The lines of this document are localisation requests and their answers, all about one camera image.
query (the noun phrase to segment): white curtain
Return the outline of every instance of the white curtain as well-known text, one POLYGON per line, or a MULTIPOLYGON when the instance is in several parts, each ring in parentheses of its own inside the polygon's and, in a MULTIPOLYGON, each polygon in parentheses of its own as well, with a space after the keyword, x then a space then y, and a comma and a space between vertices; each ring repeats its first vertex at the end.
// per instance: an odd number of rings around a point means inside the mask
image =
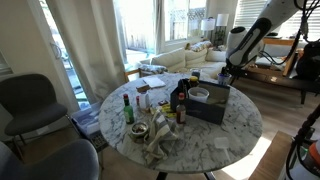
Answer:
POLYGON ((155 6, 155 54, 160 54, 164 49, 165 42, 165 17, 164 17, 164 0, 154 0, 155 6))
POLYGON ((124 81, 124 65, 110 0, 47 0, 90 103, 124 81))

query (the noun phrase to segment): lampshade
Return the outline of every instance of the lampshade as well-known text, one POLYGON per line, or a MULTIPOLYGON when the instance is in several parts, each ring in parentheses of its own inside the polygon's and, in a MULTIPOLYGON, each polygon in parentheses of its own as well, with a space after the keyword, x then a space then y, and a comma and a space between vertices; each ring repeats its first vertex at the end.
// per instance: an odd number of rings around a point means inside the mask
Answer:
POLYGON ((215 19, 208 18, 208 19, 203 19, 201 21, 201 30, 202 31, 211 31, 214 30, 214 25, 216 23, 215 19))
POLYGON ((227 26, 229 14, 218 14, 216 26, 227 26))

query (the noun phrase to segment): napkin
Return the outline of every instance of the napkin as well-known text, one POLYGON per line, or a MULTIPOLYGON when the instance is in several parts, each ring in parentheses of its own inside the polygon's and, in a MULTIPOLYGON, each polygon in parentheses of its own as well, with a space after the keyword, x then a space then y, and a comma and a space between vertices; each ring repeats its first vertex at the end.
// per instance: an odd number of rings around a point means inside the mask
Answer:
POLYGON ((149 129, 149 136, 144 142, 143 156, 150 167, 168 158, 179 131, 174 121, 166 120, 160 111, 156 111, 149 129))
POLYGON ((146 82, 150 88, 155 88, 155 87, 162 87, 165 86, 166 84, 161 81, 158 77, 144 77, 143 78, 144 82, 146 82))

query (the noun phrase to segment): round table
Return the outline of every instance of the round table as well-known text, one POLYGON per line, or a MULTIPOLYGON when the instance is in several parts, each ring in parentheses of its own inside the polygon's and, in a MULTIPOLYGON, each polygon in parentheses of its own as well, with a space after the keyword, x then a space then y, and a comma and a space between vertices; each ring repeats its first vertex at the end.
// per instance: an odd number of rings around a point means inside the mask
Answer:
MULTIPOLYGON (((178 80, 189 77, 185 74, 170 73, 156 76, 165 82, 166 86, 149 90, 150 102, 154 106, 162 100, 170 101, 170 94, 177 87, 178 80)), ((217 83, 213 79, 202 80, 217 83)), ((128 159, 148 167, 143 158, 143 144, 134 143, 129 137, 132 125, 126 124, 123 113, 123 94, 127 93, 133 106, 135 121, 147 122, 152 118, 150 113, 139 111, 136 105, 135 97, 139 94, 136 87, 143 84, 145 83, 140 78, 112 92, 101 106, 99 123, 101 133, 111 147, 128 159)), ((165 173, 188 174, 218 170, 248 155, 262 134, 259 110, 247 96, 233 87, 230 87, 221 125, 192 116, 187 116, 186 122, 182 129, 183 138, 177 140, 168 158, 152 169, 165 173), (215 147, 216 137, 228 138, 228 154, 231 161, 222 149, 215 147)))

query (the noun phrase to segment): cup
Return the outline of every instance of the cup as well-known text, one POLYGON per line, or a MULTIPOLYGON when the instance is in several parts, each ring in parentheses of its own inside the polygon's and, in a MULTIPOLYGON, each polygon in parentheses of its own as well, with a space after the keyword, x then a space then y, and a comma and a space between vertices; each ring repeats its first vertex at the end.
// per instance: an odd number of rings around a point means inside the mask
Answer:
POLYGON ((204 88, 193 87, 188 90, 188 94, 189 99, 206 103, 209 96, 209 91, 204 88))
POLYGON ((218 84, 226 86, 226 85, 228 85, 230 78, 231 78, 230 74, 219 73, 218 74, 218 84))
POLYGON ((201 69, 192 68, 192 69, 190 69, 190 71, 191 71, 191 76, 196 76, 198 78, 198 80, 200 80, 201 69))
POLYGON ((150 108, 150 101, 149 101, 149 94, 148 92, 141 92, 139 96, 139 105, 140 109, 143 111, 149 111, 150 108))

